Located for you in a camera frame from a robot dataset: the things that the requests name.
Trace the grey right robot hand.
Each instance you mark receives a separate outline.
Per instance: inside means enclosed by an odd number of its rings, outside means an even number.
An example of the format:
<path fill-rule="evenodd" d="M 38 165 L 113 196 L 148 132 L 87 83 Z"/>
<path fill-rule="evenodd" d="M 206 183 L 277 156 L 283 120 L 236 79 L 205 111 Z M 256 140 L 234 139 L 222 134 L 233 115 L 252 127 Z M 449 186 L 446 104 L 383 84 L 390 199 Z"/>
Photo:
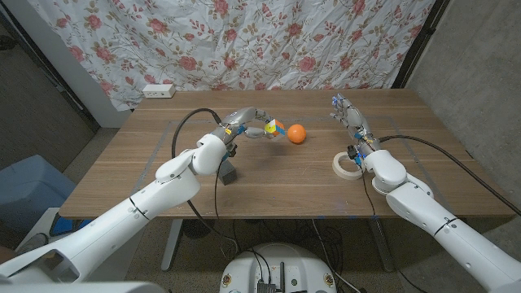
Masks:
<path fill-rule="evenodd" d="M 333 112 L 330 117 L 343 125 L 362 157 L 381 149 L 379 140 L 374 137 L 364 115 L 341 93 L 332 97 Z"/>

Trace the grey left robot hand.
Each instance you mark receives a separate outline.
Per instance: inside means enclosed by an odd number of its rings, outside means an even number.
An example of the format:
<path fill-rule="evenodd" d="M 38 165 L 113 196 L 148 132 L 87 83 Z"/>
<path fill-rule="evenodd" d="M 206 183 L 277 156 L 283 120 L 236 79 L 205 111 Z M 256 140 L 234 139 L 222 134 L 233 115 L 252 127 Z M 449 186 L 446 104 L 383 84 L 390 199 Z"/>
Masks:
<path fill-rule="evenodd" d="M 220 138 L 226 145 L 241 134 L 250 139 L 280 139 L 286 135 L 286 130 L 279 120 L 265 110 L 245 107 L 222 119 L 212 131 L 212 135 Z"/>

